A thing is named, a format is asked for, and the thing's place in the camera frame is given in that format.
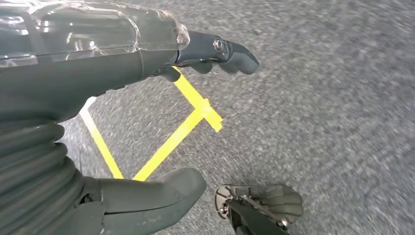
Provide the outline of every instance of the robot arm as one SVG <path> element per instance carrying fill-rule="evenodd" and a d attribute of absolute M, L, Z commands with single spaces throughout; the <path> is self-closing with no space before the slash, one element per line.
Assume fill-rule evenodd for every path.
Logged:
<path fill-rule="evenodd" d="M 146 235 L 179 221 L 206 183 L 191 168 L 155 182 L 83 177 L 57 123 L 91 96 L 171 66 L 252 74 L 243 46 L 188 31 L 170 14 L 85 1 L 0 3 L 0 234 Z"/>

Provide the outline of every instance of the clear plastic cover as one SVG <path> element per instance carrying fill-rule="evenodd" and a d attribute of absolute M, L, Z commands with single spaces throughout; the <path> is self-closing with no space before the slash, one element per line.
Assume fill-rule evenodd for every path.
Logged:
<path fill-rule="evenodd" d="M 137 50 L 181 50 L 188 31 L 172 14 L 119 2 L 0 1 L 0 68 Z"/>

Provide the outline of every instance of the screw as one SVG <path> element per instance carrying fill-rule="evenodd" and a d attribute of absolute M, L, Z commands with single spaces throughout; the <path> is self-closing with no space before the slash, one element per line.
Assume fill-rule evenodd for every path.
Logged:
<path fill-rule="evenodd" d="M 223 41 L 221 38 L 215 38 L 213 41 L 213 47 L 215 48 L 215 51 L 221 52 L 223 51 Z"/>
<path fill-rule="evenodd" d="M 281 220 L 281 223 L 284 227 L 287 227 L 290 224 L 290 221 L 288 221 L 288 219 L 284 218 Z"/>
<path fill-rule="evenodd" d="M 228 206 L 227 205 L 223 205 L 223 207 L 221 209 L 219 209 L 219 212 L 221 214 L 226 214 L 228 213 Z"/>

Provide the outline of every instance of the circular joint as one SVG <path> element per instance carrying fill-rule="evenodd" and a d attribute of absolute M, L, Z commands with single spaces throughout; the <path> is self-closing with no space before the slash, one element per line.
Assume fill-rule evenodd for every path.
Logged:
<path fill-rule="evenodd" d="M 215 51 L 222 52 L 224 47 L 224 42 L 221 38 L 217 37 L 213 40 L 213 47 L 215 48 Z"/>

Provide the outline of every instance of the carpeted floor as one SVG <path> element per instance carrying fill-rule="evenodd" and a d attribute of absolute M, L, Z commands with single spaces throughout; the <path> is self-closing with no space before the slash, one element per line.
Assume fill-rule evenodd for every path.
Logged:
<path fill-rule="evenodd" d="M 215 133 L 203 121 L 152 175 L 193 166 L 208 182 L 189 214 L 158 234 L 231 235 L 215 214 L 215 188 L 277 182 L 304 198 L 292 235 L 415 233 L 415 1 L 139 2 L 241 43 L 261 63 L 252 76 L 183 70 L 224 128 Z M 90 108 L 127 178 L 191 110 L 161 78 L 109 92 Z M 82 120 L 65 126 L 83 172 L 110 177 Z"/>

